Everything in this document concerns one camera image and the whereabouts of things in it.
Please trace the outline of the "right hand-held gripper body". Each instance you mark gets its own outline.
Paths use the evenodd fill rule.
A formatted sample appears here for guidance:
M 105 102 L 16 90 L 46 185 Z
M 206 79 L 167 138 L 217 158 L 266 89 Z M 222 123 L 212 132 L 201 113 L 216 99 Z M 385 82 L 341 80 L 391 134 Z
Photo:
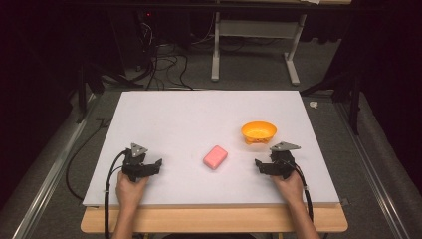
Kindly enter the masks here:
M 273 145 L 270 148 L 270 160 L 273 167 L 259 168 L 259 171 L 266 175 L 281 176 L 283 179 L 287 179 L 297 167 L 292 155 L 292 150 L 295 149 L 300 149 L 300 147 L 284 141 Z

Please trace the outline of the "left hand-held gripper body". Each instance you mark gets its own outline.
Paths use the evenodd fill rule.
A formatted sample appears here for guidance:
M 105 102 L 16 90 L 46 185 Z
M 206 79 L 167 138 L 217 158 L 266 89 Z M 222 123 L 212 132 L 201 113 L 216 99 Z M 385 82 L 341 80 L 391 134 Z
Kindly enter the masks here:
M 155 175 L 157 163 L 144 164 L 147 149 L 136 143 L 132 143 L 125 154 L 122 164 L 122 172 L 128 176 L 131 182 L 137 182 L 140 178 Z

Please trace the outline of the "orange bowl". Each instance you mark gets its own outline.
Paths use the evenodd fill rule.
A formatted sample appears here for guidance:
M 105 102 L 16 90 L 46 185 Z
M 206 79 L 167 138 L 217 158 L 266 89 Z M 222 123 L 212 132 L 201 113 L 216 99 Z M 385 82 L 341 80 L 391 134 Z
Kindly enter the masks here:
M 268 143 L 276 134 L 277 128 L 266 121 L 251 121 L 241 128 L 245 143 Z

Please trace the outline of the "pink sponge block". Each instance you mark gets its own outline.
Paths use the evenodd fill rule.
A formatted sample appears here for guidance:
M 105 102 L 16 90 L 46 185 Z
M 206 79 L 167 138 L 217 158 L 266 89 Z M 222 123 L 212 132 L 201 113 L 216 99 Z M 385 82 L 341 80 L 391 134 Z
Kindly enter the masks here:
M 203 158 L 203 163 L 215 170 L 226 159 L 228 152 L 219 145 L 215 145 Z

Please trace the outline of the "person's right hand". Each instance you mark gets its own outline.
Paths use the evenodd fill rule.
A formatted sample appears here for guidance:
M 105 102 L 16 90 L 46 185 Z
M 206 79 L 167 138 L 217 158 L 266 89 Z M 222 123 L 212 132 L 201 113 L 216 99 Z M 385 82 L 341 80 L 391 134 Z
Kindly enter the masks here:
M 290 207 L 304 205 L 303 185 L 300 176 L 296 172 L 292 172 L 287 179 L 282 179 L 280 176 L 272 176 L 272 180 Z

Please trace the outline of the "person's left hand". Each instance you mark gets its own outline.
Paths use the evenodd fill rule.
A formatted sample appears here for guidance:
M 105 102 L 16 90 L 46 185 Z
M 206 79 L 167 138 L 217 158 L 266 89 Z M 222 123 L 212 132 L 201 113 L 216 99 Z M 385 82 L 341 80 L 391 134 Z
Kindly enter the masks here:
M 115 191 L 122 211 L 134 211 L 138 207 L 147 182 L 148 177 L 132 182 L 122 171 L 118 174 Z

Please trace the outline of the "white board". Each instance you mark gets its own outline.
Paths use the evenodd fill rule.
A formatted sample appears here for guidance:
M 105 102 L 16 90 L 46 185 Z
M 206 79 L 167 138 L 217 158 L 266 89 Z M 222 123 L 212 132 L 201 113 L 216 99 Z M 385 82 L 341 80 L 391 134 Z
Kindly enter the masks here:
M 280 204 L 271 178 L 255 159 L 268 161 L 270 148 L 247 144 L 241 133 L 250 121 L 272 123 L 271 143 L 298 145 L 292 152 L 302 169 L 312 202 L 336 203 L 338 196 L 321 154 L 303 100 L 296 91 L 163 91 L 121 95 L 84 203 L 115 204 L 118 154 L 137 143 L 146 162 L 162 158 L 160 172 L 145 189 L 145 206 Z M 215 146 L 228 155 L 213 170 L 203 158 Z

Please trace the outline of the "wooden table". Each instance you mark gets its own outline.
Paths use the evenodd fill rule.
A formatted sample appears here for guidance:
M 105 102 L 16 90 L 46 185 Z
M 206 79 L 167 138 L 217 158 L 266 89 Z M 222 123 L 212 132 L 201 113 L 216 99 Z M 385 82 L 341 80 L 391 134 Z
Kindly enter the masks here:
M 140 207 L 134 231 L 144 233 L 246 233 L 293 232 L 287 205 Z M 314 225 L 318 232 L 339 233 L 348 228 L 339 203 L 314 206 Z M 105 209 L 88 207 L 81 223 L 85 233 L 104 233 Z

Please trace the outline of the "black stand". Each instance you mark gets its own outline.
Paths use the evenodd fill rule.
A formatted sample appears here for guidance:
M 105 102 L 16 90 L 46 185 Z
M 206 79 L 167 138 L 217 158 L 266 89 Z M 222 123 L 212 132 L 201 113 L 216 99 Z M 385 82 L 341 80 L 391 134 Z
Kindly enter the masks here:
M 357 118 L 360 99 L 360 79 L 352 73 L 340 73 L 300 91 L 303 97 L 314 94 L 317 91 L 332 90 L 330 95 L 334 103 L 349 103 L 348 124 L 354 134 L 358 134 Z

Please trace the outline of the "white table frame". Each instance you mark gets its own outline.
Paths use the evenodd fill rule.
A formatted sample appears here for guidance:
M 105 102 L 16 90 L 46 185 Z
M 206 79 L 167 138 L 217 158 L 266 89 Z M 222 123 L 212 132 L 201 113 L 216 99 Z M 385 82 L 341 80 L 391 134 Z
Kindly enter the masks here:
M 294 63 L 294 56 L 305 27 L 308 15 L 302 14 L 297 21 L 263 21 L 225 19 L 221 14 L 214 14 L 214 48 L 211 65 L 211 81 L 220 79 L 220 53 L 221 40 L 241 40 L 254 45 L 272 44 L 279 40 L 290 40 L 288 51 L 282 53 L 287 68 L 289 79 L 293 86 L 301 82 Z

